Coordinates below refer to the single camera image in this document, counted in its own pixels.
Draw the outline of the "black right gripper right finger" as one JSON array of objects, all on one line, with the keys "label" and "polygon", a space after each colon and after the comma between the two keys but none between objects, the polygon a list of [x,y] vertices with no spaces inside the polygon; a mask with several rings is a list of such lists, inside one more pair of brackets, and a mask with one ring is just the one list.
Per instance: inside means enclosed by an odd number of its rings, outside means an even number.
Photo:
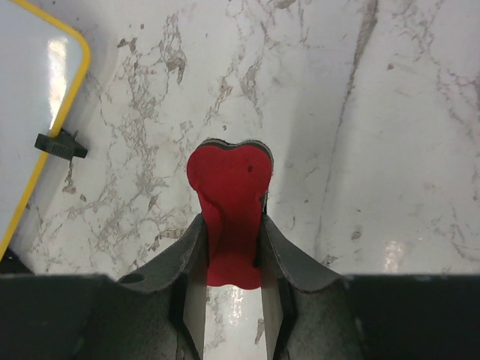
[{"label": "black right gripper right finger", "polygon": [[257,240],[268,359],[359,359],[342,277],[289,241],[267,215]]}]

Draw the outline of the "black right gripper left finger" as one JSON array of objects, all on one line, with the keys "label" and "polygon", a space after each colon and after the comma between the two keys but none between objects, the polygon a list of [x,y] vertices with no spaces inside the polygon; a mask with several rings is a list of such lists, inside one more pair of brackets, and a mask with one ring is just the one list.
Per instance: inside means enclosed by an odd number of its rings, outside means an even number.
[{"label": "black right gripper left finger", "polygon": [[183,236],[118,282],[136,294],[129,325],[142,359],[202,359],[208,267],[206,222],[198,214]]}]

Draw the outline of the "red heart-shaped eraser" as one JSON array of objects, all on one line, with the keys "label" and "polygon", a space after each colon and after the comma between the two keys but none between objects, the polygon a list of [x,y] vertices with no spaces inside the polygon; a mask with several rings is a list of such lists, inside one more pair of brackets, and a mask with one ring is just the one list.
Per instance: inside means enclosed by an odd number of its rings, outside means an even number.
[{"label": "red heart-shaped eraser", "polygon": [[208,286],[260,287],[257,238],[273,166],[258,140],[207,139],[188,158],[187,179],[207,227]]}]

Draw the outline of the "yellow-framed small whiteboard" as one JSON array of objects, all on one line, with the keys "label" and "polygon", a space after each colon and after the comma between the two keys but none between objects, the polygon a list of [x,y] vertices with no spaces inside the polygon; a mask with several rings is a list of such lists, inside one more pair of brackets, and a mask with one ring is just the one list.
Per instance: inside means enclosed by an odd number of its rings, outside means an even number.
[{"label": "yellow-framed small whiteboard", "polygon": [[29,1],[1,2],[1,251],[49,155],[38,134],[62,129],[91,59],[84,37]]}]

